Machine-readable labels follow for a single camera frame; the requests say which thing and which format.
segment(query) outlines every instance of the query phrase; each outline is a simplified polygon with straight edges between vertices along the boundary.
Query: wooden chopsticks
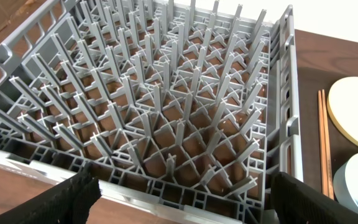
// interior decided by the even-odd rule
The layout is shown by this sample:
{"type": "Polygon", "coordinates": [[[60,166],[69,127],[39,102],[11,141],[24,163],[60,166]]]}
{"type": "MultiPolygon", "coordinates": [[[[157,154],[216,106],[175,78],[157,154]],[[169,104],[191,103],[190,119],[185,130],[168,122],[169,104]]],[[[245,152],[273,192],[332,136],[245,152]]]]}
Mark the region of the wooden chopsticks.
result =
{"type": "Polygon", "coordinates": [[[323,194],[334,199],[333,173],[331,170],[331,148],[329,146],[326,94],[318,91],[318,123],[320,135],[321,184],[323,194]]]}

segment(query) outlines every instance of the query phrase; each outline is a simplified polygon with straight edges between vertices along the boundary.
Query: brown surface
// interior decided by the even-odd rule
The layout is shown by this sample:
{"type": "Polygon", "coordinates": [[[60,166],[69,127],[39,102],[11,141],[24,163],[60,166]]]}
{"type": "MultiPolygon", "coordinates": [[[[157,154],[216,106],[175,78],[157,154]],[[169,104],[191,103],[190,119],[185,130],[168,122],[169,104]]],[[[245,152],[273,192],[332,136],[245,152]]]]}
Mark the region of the brown surface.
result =
{"type": "MultiPolygon", "coordinates": [[[[20,24],[22,24],[35,10],[37,10],[45,0],[37,0],[33,1],[31,4],[28,4],[26,7],[21,8],[17,15],[15,15],[9,22],[10,24],[3,28],[3,30],[0,31],[0,43],[9,35],[11,34],[20,24]]],[[[27,50],[27,44],[24,44],[24,49],[18,49],[18,53],[24,54],[27,50]]]]}
{"type": "MultiPolygon", "coordinates": [[[[52,185],[0,169],[0,214],[41,194],[52,185]]],[[[87,223],[173,223],[138,209],[99,199],[87,223]]]]}
{"type": "MultiPolygon", "coordinates": [[[[296,30],[296,56],[301,113],[303,180],[321,191],[317,92],[337,80],[358,76],[358,43],[296,30]]],[[[333,175],[358,147],[328,121],[333,175]]]]}

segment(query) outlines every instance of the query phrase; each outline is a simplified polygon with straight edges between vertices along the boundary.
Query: gray plastic dish rack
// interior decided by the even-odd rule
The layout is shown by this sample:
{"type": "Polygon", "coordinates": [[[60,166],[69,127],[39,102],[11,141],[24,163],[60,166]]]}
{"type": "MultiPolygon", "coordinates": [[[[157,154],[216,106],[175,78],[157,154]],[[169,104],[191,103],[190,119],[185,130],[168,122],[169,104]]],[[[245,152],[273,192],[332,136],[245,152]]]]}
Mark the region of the gray plastic dish rack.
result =
{"type": "Polygon", "coordinates": [[[45,2],[0,45],[0,168],[57,184],[91,163],[103,197],[160,217],[272,220],[271,176],[303,180],[292,7],[218,4],[45,2]]]}

